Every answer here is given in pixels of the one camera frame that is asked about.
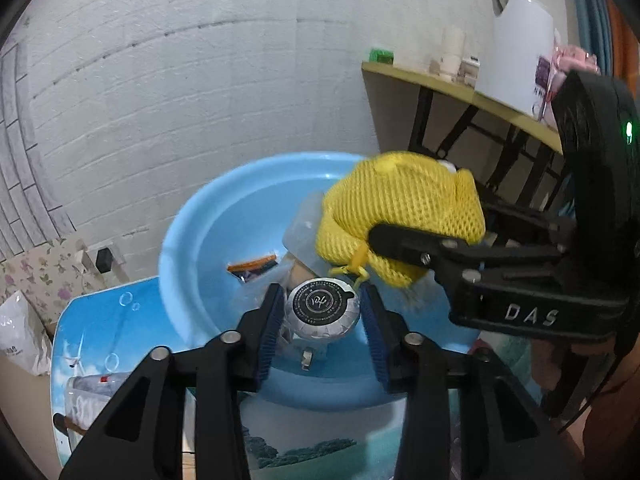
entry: blue plastic basin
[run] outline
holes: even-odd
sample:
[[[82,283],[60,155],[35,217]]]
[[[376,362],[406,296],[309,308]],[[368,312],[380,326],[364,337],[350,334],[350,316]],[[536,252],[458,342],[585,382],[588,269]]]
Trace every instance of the blue plastic basin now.
[[[226,266],[274,251],[284,254],[282,235],[302,200],[312,191],[329,189],[360,159],[326,152],[264,158],[218,177],[189,199],[166,234],[159,263],[162,302],[188,346],[201,346],[238,323],[230,301],[242,285]],[[395,294],[383,294],[388,308],[394,307]],[[448,313],[437,285],[427,309],[402,312],[412,330],[444,348],[466,352],[478,332],[456,327]],[[312,410],[349,410],[391,400],[374,376],[362,322],[332,344],[326,361],[309,372],[275,359],[260,394]]]

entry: floor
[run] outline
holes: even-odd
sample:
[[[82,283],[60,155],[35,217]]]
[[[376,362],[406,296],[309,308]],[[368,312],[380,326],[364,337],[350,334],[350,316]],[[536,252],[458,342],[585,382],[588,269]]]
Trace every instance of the floor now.
[[[0,409],[35,465],[50,480],[60,474],[49,402],[49,376],[34,377],[0,358]]]

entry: pink object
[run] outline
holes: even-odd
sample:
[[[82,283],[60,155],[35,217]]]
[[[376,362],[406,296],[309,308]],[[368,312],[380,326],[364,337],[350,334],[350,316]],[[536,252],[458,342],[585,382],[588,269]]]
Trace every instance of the pink object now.
[[[560,87],[566,79],[567,73],[571,70],[583,70],[585,72],[599,74],[600,69],[595,54],[589,54],[587,51],[575,45],[556,45],[551,60],[551,67],[553,77],[551,78],[549,89],[546,92],[546,105],[543,119],[548,126],[557,130],[558,125],[556,124],[556,118],[551,109],[551,99],[558,94]]]

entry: white logo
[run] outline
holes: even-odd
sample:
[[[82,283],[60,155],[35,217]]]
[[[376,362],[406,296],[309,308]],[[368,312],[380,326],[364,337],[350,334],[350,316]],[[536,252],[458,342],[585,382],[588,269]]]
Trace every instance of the white logo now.
[[[507,309],[507,314],[505,314],[504,319],[506,321],[516,321],[520,316],[521,308],[519,305],[515,303],[511,303]],[[553,309],[550,310],[546,316],[545,320],[542,322],[544,326],[551,326],[556,322],[556,316],[558,315],[559,310]],[[529,312],[525,318],[522,320],[523,323],[531,323],[535,325],[538,322],[538,308],[534,308],[531,312]]]

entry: orange curtain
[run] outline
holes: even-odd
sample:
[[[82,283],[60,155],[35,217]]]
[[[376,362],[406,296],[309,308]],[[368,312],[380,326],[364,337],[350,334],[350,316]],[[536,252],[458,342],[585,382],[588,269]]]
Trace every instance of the orange curtain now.
[[[613,75],[626,82],[636,97],[638,82],[638,40],[612,0],[607,0],[613,46]]]

